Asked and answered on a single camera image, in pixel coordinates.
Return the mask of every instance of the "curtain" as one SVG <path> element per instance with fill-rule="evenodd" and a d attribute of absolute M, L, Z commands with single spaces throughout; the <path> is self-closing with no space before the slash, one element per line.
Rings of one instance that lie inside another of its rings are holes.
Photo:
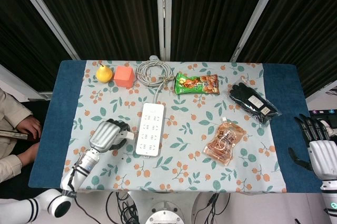
<path fill-rule="evenodd" d="M 157 0 L 44 0 L 83 60 L 159 55 Z"/>
<path fill-rule="evenodd" d="M 337 0 L 270 0 L 240 62 L 298 67 L 305 96 L 337 79 Z"/>
<path fill-rule="evenodd" d="M 0 0 L 0 64 L 37 91 L 52 91 L 67 52 L 29 0 Z"/>
<path fill-rule="evenodd" d="M 172 0 L 171 61 L 228 62 L 259 0 Z"/>

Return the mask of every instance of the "pear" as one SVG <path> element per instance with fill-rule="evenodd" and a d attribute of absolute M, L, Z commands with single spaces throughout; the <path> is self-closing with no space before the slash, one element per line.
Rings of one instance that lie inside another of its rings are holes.
<path fill-rule="evenodd" d="M 112 78 L 113 75 L 112 70 L 101 63 L 100 65 L 101 66 L 96 71 L 96 78 L 102 83 L 107 83 Z"/>

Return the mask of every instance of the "power outlet socket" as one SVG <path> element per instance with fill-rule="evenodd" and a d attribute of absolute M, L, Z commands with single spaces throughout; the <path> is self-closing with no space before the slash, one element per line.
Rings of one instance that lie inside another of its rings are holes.
<path fill-rule="evenodd" d="M 148 157 L 158 155 L 163 119 L 164 106 L 162 104 L 144 104 L 136 146 L 137 154 Z"/>

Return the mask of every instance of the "plastic bag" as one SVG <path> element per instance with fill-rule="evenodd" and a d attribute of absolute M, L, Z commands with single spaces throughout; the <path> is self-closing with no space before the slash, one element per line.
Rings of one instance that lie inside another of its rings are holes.
<path fill-rule="evenodd" d="M 219 94 L 217 75 L 202 75 L 187 77 L 177 73 L 174 90 L 176 94 L 210 93 Z"/>
<path fill-rule="evenodd" d="M 233 156 L 233 148 L 240 142 L 243 135 L 244 130 L 241 127 L 225 120 L 217 128 L 213 140 L 207 143 L 204 153 L 228 165 Z"/>
<path fill-rule="evenodd" d="M 247 86 L 243 80 L 237 81 L 228 91 L 235 103 L 264 126 L 268 125 L 273 117 L 282 114 L 271 102 Z"/>

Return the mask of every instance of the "orange cube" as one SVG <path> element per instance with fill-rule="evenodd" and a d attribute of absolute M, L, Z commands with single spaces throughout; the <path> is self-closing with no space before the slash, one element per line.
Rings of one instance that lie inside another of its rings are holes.
<path fill-rule="evenodd" d="M 119 87 L 131 88 L 135 74 L 131 67 L 118 66 L 114 76 L 114 82 Z"/>

